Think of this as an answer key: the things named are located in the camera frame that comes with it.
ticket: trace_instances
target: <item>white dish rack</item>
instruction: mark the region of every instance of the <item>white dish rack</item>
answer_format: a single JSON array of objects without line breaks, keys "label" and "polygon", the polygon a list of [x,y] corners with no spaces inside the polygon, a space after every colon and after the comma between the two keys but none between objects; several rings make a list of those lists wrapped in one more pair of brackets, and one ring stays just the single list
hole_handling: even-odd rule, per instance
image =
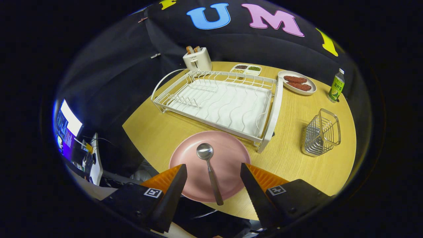
[{"label": "white dish rack", "polygon": [[280,79],[221,71],[189,71],[154,97],[162,112],[172,111],[254,142],[263,152],[272,138],[282,103]]}]

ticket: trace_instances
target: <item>round wooden table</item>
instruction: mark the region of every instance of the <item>round wooden table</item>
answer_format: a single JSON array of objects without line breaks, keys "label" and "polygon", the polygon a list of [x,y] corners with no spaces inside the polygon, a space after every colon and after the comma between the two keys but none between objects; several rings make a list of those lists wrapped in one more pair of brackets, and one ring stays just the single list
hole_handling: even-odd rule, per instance
[{"label": "round wooden table", "polygon": [[[214,71],[230,71],[237,62],[213,62]],[[283,69],[260,65],[260,76],[277,78]],[[156,92],[164,89],[185,74],[182,71]],[[348,103],[342,94],[339,102],[327,98],[330,86],[315,79],[317,86],[309,96],[294,93],[283,88],[282,105],[272,137],[264,151],[259,154],[252,141],[237,137],[248,149],[251,164],[276,174],[286,180],[303,179],[317,189],[331,196],[341,190],[351,172],[355,158],[355,126]],[[325,108],[339,118],[342,141],[328,153],[311,157],[301,152],[301,134],[307,124]],[[150,99],[147,99],[123,124],[132,143],[144,158],[158,171],[169,169],[169,161],[177,146],[189,136],[205,130],[218,130],[182,115],[161,113]],[[258,220],[247,190],[244,188],[235,196],[225,200],[223,206],[205,203],[214,209],[246,219]]]}]

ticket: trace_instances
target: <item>metal spoon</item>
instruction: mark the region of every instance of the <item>metal spoon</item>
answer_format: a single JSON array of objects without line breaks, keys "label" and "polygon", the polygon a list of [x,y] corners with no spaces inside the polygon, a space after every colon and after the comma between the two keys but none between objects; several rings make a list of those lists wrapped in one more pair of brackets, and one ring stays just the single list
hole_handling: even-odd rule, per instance
[{"label": "metal spoon", "polygon": [[213,188],[214,198],[216,199],[217,205],[221,206],[223,205],[223,199],[222,195],[220,195],[219,187],[217,186],[217,180],[216,176],[214,175],[214,172],[210,166],[210,159],[213,156],[213,147],[208,143],[201,143],[197,147],[197,156],[207,161],[207,167],[209,168],[209,178],[211,182],[211,187]]}]

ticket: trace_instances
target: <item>green tea bottle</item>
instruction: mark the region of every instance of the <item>green tea bottle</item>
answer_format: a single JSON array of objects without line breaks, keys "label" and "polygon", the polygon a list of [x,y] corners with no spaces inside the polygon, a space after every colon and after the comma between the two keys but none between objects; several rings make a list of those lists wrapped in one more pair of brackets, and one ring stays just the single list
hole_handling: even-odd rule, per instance
[{"label": "green tea bottle", "polygon": [[343,86],[345,84],[345,80],[343,78],[344,71],[342,69],[339,69],[339,72],[335,74],[335,79],[333,80],[332,87],[329,90],[329,93],[327,95],[327,98],[331,102],[336,102],[338,100],[338,97],[341,95]]}]

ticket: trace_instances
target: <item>meat patty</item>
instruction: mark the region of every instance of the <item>meat patty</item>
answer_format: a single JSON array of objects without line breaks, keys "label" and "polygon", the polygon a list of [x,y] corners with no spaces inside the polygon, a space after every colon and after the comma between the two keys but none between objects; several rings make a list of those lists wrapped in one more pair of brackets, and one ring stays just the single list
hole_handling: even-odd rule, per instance
[{"label": "meat patty", "polygon": [[287,84],[289,84],[289,85],[291,85],[294,88],[297,88],[299,90],[303,90],[303,91],[309,91],[311,89],[311,86],[307,85],[307,84],[291,83],[291,82],[287,82]]},{"label": "meat patty", "polygon": [[283,78],[286,81],[289,81],[291,83],[305,83],[305,82],[307,82],[307,79],[305,79],[303,77],[284,76]]}]

